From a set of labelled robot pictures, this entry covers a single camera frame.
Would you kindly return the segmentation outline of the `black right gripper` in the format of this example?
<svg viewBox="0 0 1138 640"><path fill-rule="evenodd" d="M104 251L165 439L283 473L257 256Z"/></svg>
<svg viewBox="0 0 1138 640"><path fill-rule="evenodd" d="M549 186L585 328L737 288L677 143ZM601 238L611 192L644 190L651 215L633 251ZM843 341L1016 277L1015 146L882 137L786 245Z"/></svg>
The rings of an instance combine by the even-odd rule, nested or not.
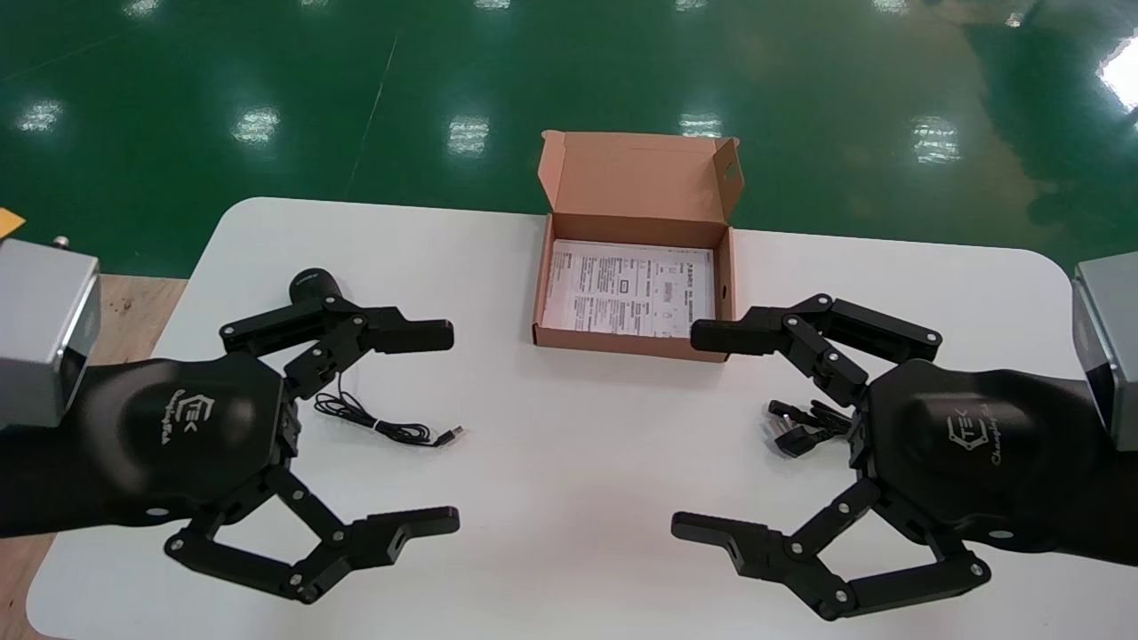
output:
<svg viewBox="0 0 1138 640"><path fill-rule="evenodd" d="M791 535L695 512L675 512L671 534L721 548L737 575L786 586L828 622L984 586L989 567L963 541L1137 563L1135 453L1115 449L1085 381L905 362L853 410L851 465L861 479ZM874 507L935 563L828 571L820 552Z"/></svg>

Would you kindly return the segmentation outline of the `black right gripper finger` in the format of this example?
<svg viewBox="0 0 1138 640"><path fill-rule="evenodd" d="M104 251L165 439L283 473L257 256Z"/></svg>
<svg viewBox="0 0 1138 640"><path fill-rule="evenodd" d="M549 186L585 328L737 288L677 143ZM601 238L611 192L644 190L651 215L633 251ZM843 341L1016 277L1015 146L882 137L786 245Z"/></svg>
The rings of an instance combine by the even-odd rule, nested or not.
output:
<svg viewBox="0 0 1138 640"><path fill-rule="evenodd" d="M840 407L857 404L869 375L838 344L902 364L932 362L942 336L874 309L816 294L794 307L749 307L736 321L701 319L691 327L692 348L723 354L781 354Z"/></svg>

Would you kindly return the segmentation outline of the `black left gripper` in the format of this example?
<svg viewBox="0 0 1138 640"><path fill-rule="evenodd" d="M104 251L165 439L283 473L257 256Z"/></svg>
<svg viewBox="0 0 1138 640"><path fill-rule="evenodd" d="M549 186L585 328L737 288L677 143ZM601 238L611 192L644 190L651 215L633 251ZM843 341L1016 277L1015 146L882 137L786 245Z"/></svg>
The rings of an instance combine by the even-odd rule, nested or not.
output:
<svg viewBox="0 0 1138 640"><path fill-rule="evenodd" d="M310 400L371 352L454 345L447 320L358 307L325 295L220 328L230 354L93 367L57 427L5 427L5 538L101 526L187 526L165 552L187 571L300 604L351 572L397 563L411 540L455 533L460 512L435 507L341 522L287 466L298 452L292 397ZM280 374L256 359L313 345ZM251 353L251 356L239 351ZM277 497L316 536L298 563L216 542L218 530Z"/></svg>

